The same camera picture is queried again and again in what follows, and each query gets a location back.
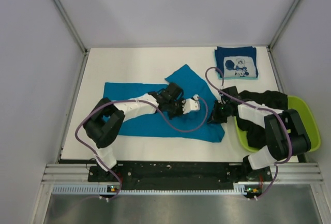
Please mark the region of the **teal blue t-shirt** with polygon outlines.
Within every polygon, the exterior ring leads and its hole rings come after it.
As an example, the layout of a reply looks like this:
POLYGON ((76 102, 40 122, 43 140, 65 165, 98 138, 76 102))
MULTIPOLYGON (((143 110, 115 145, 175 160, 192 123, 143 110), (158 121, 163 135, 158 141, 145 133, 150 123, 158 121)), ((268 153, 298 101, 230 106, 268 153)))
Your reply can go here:
MULTIPOLYGON (((184 98, 190 98, 197 94, 202 97, 208 106, 208 114, 211 114, 216 97, 209 89, 207 83, 199 77, 188 65, 165 78, 168 83, 176 83, 184 91, 184 98)), ((166 84, 143 83, 111 83, 104 84, 103 96, 110 100, 126 100, 142 96, 152 91, 164 89, 166 84)), ((191 112, 180 117, 175 117, 169 122, 181 130, 196 128, 205 117, 205 105, 201 104, 198 112, 191 112)), ((142 115, 124 122, 119 130, 121 136, 135 137, 160 137, 160 138, 187 138, 197 139, 212 143, 222 141, 225 131, 220 124, 204 123, 193 132, 179 132, 171 128, 160 113, 142 115)))

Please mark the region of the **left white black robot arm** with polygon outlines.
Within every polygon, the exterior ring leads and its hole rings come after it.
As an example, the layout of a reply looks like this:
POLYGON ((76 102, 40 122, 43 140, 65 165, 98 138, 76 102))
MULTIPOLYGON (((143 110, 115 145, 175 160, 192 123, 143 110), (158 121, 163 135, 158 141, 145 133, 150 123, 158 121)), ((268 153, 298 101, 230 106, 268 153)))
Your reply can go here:
POLYGON ((170 83, 159 91, 147 92, 139 97, 130 98, 128 102, 112 102, 102 98, 94 109, 104 104, 108 106, 94 113, 83 128, 87 136, 93 140, 96 149, 96 160, 100 166, 99 174, 106 181, 117 176, 116 158, 111 144, 119 134, 122 124, 128 120, 149 114, 155 114, 159 109, 166 112, 169 118, 183 115, 184 91, 175 83, 170 83))

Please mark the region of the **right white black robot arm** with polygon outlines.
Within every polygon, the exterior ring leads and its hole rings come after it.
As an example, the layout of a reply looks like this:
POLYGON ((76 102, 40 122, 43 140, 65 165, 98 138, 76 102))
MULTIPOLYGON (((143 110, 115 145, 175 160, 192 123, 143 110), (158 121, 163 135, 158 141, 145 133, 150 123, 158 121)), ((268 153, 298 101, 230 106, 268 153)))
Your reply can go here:
POLYGON ((257 140, 260 146, 257 152, 243 158, 241 173, 249 181, 258 177, 262 169, 311 149, 304 123, 299 113, 288 107, 288 97, 283 93, 239 93, 235 86, 225 88, 221 98, 215 100, 207 122, 223 124, 230 116, 237 119, 239 129, 247 132, 247 140, 257 140))

